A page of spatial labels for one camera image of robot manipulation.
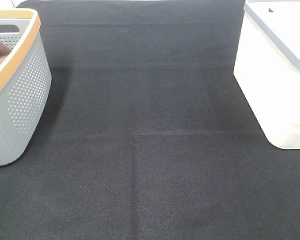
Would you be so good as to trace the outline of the black fabric table mat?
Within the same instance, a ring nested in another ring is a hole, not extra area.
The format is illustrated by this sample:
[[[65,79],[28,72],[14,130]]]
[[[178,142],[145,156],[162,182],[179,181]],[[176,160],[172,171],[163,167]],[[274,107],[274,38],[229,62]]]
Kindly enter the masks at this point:
[[[300,240],[300,150],[233,68],[242,0],[28,0],[52,82],[0,167],[0,240]]]

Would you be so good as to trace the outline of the white plastic storage box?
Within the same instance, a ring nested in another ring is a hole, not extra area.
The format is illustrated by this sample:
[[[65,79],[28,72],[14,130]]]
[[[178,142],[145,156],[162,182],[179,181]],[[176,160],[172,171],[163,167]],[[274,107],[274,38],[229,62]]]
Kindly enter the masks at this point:
[[[247,0],[233,74],[265,137],[300,149],[300,0]]]

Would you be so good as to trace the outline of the grey perforated laundry basket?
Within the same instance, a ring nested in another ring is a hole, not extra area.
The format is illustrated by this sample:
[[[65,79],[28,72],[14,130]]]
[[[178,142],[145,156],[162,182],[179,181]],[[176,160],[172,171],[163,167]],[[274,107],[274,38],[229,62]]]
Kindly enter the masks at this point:
[[[40,35],[41,20],[30,8],[0,9],[0,41],[11,49],[0,64],[0,166],[25,151],[45,108],[52,75]]]

